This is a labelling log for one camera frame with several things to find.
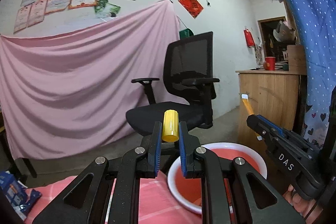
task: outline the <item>human hand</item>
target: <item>human hand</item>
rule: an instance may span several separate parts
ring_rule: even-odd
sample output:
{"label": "human hand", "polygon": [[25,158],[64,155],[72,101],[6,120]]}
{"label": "human hand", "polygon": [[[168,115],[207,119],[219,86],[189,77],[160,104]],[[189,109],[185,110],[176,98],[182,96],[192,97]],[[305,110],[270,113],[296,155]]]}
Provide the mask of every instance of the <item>human hand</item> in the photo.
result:
{"label": "human hand", "polygon": [[[288,187],[288,191],[284,193],[283,197],[285,200],[287,200],[291,205],[293,205],[294,209],[299,212],[303,217],[306,217],[306,215],[310,212],[314,204],[316,203],[316,200],[312,199],[311,201],[306,201],[303,198],[300,197],[298,193],[295,193],[292,197],[294,191],[294,187],[290,185]],[[310,215],[306,219],[307,224],[312,224],[315,219],[320,215],[322,212],[322,208],[318,205],[314,208],[314,210],[310,213]]]}

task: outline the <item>black chair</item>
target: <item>black chair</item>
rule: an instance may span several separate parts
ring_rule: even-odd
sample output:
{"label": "black chair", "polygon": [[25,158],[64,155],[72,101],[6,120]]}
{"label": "black chair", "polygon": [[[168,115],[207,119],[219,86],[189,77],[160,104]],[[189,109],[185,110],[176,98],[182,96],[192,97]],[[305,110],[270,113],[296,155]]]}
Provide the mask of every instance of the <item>black chair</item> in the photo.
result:
{"label": "black chair", "polygon": [[[175,102],[156,103],[152,81],[159,78],[133,79],[144,87],[149,105],[137,107],[126,112],[130,126],[142,136],[152,134],[154,123],[163,122],[166,110],[178,112],[180,121],[187,123],[188,130],[212,127],[211,100],[216,98],[213,83],[219,79],[212,78],[212,36],[213,32],[187,37],[168,45],[163,82],[170,94],[184,98],[190,105]],[[166,169],[179,155],[173,153],[165,164]]]}

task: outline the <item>metal screw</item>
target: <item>metal screw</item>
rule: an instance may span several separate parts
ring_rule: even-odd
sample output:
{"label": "metal screw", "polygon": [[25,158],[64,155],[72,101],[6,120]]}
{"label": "metal screw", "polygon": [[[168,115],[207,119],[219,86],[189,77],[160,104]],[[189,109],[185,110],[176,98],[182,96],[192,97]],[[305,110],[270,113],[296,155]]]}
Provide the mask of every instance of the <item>metal screw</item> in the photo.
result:
{"label": "metal screw", "polygon": [[98,157],[95,159],[96,164],[103,164],[105,162],[105,157]]}
{"label": "metal screw", "polygon": [[142,153],[145,152],[145,149],[143,147],[139,146],[139,147],[135,148],[134,151],[137,154],[142,154]]}
{"label": "metal screw", "polygon": [[245,160],[243,158],[236,158],[235,159],[235,162],[238,164],[238,165],[243,165],[245,163]]}
{"label": "metal screw", "polygon": [[196,152],[200,154],[204,154],[207,150],[204,147],[197,147]]}

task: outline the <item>doorway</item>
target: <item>doorway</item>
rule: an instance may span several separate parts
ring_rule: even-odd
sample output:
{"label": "doorway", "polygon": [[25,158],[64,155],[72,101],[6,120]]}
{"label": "doorway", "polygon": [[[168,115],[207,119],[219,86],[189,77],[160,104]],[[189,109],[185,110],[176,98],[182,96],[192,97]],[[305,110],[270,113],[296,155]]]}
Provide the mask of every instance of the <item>doorway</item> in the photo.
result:
{"label": "doorway", "polygon": [[284,61],[283,52],[287,50],[288,45],[288,42],[278,42],[273,35],[273,30],[277,28],[280,20],[286,21],[286,18],[274,17],[258,20],[264,56],[273,56],[276,58],[276,62]]}

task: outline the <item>floor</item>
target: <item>floor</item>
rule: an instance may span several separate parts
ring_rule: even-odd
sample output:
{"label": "floor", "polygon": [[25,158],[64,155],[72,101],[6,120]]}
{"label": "floor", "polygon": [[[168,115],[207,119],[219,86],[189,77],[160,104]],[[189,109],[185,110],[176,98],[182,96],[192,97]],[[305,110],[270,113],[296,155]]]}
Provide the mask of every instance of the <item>floor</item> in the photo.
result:
{"label": "floor", "polygon": [[[212,128],[195,128],[190,131],[190,134],[197,136],[201,144],[237,142],[238,116],[239,108],[237,107],[215,119]],[[45,186],[68,176],[78,175],[96,157],[105,156],[107,159],[121,157],[128,150],[137,147],[141,139],[142,136],[133,133],[114,143],[80,155],[55,160],[31,160],[38,175],[36,179],[28,176],[26,185],[28,187]],[[22,172],[28,174],[23,162],[18,160],[17,164]]]}

